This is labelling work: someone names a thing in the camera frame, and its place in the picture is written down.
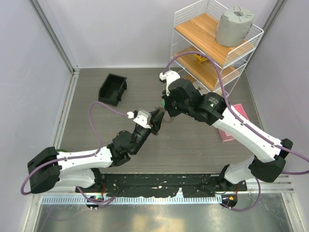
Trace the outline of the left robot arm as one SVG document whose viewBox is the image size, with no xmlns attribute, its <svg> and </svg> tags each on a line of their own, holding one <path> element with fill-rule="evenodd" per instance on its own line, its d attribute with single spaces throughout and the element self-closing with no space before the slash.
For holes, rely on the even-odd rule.
<svg viewBox="0 0 309 232">
<path fill-rule="evenodd" d="M 103 187 L 100 168 L 117 167 L 136 155 L 150 134 L 157 135 L 165 112 L 156 108 L 130 112 L 135 122 L 133 132 L 122 130 L 107 146 L 81 152 L 57 152 L 51 146 L 42 150 L 27 164 L 31 194 L 40 194 L 55 187 L 80 187 L 98 192 Z"/>
</svg>

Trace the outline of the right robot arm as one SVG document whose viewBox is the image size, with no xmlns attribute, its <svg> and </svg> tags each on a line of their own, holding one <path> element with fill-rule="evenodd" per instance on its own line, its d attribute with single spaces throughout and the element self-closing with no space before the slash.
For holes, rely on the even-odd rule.
<svg viewBox="0 0 309 232">
<path fill-rule="evenodd" d="M 253 153 L 252 158 L 223 168 L 218 179 L 221 189 L 230 190 L 238 182 L 251 178 L 272 183 L 282 173 L 288 152 L 278 146 L 291 148 L 290 140 L 268 135 L 239 114 L 223 97 L 214 92 L 202 95 L 187 79 L 167 80 L 166 90 L 162 93 L 164 108 L 170 117 L 184 114 L 227 132 Z"/>
</svg>

